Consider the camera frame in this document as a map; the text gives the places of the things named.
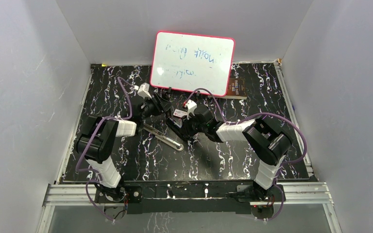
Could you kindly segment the red white staple box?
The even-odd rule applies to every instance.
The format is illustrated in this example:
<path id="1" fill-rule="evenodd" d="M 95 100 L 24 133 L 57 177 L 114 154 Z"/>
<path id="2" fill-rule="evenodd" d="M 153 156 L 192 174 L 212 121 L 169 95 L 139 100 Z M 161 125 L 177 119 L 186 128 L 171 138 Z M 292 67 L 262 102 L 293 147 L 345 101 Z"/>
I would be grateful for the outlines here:
<path id="1" fill-rule="evenodd" d="M 175 109 L 174 112 L 173 112 L 173 116 L 176 117 L 176 118 L 186 117 L 187 112 L 179 110 L 179 109 Z"/>

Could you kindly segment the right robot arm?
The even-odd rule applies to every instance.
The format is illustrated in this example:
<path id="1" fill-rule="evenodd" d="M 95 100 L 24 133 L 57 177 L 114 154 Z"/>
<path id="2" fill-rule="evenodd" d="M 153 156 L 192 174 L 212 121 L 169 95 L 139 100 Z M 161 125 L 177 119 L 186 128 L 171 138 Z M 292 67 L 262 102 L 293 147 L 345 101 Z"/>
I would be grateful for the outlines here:
<path id="1" fill-rule="evenodd" d="M 269 119 L 255 117 L 240 122 L 218 121 L 205 106 L 187 111 L 187 115 L 182 117 L 180 132 L 180 137 L 186 140 L 203 133 L 213 142 L 247 142 L 259 158 L 254 195 L 260 201 L 266 201 L 273 195 L 278 170 L 292 146 L 288 133 Z"/>

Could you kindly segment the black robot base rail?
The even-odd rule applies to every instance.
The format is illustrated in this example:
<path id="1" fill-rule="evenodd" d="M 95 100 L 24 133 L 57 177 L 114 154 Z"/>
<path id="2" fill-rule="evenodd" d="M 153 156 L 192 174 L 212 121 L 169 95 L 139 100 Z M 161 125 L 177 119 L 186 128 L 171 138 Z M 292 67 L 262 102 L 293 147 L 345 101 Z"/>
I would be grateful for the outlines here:
<path id="1" fill-rule="evenodd" d="M 157 212 L 234 212 L 271 217 L 286 201 L 284 188 L 267 190 L 254 181 L 125 182 L 116 188 L 96 185 L 95 202 L 107 207 L 123 204 L 129 214 Z"/>

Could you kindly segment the brown Three Days book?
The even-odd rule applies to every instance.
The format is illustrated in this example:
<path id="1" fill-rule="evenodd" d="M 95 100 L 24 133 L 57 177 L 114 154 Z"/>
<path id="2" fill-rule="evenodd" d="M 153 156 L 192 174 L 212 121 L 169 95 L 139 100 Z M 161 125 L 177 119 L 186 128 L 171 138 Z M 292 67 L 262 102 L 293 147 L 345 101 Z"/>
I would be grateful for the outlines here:
<path id="1" fill-rule="evenodd" d="M 242 78 L 229 78 L 225 99 L 246 100 L 245 80 Z"/>

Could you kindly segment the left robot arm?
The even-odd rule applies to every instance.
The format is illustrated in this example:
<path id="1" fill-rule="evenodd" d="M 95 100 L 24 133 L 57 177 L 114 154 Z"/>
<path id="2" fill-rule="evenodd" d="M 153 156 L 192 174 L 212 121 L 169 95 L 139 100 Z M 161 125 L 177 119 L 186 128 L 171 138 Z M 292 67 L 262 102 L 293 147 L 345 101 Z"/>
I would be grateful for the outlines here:
<path id="1" fill-rule="evenodd" d="M 117 117 L 89 116 L 77 137 L 74 149 L 86 160 L 92 171 L 100 176 L 98 187 L 107 189 L 107 196 L 114 202 L 125 198 L 126 190 L 120 184 L 121 175 L 111 158 L 117 137 L 135 136 L 142 128 L 145 119 L 167 113 L 171 101 L 167 95 L 152 94 L 151 98 L 131 99 L 128 119 Z"/>

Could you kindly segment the pink framed whiteboard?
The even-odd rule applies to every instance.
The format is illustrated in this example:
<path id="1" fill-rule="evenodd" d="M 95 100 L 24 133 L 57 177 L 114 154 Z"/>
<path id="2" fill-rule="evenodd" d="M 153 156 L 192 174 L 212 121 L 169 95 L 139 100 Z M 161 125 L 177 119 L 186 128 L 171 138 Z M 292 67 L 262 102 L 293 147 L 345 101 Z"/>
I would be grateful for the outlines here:
<path id="1" fill-rule="evenodd" d="M 228 37 L 159 31 L 150 85 L 185 92 L 205 88 L 223 97 L 228 90 L 235 44 Z"/>

